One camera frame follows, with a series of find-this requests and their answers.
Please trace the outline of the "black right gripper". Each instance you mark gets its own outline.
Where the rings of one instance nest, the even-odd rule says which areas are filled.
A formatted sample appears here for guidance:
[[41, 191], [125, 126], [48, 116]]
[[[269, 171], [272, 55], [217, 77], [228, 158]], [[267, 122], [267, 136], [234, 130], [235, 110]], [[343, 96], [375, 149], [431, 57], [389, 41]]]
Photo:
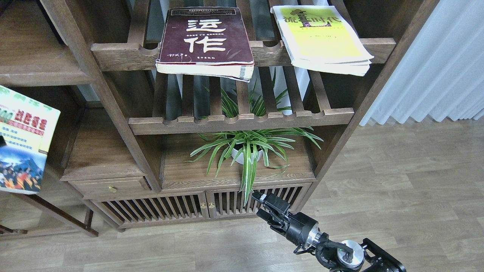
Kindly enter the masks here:
[[253, 191], [252, 198], [265, 205], [265, 210], [259, 209], [256, 215], [267, 222], [272, 230], [284, 236], [298, 248], [315, 250], [321, 233], [318, 221], [298, 212], [289, 212], [291, 204], [278, 196], [268, 196], [259, 191]]

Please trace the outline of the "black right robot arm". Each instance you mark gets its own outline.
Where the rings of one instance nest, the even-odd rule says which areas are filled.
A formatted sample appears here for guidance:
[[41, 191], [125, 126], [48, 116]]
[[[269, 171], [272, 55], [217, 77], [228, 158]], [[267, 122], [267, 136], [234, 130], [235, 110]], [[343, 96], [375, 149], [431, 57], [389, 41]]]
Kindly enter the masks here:
[[256, 215], [265, 220], [272, 230], [297, 246], [296, 255], [310, 253], [330, 272], [358, 272], [365, 261], [370, 266], [365, 272], [405, 272], [404, 265], [377, 246], [370, 239], [362, 243], [344, 240], [340, 243], [320, 232], [318, 221], [298, 212], [289, 212], [291, 205], [273, 193], [254, 191], [253, 199], [265, 206]]

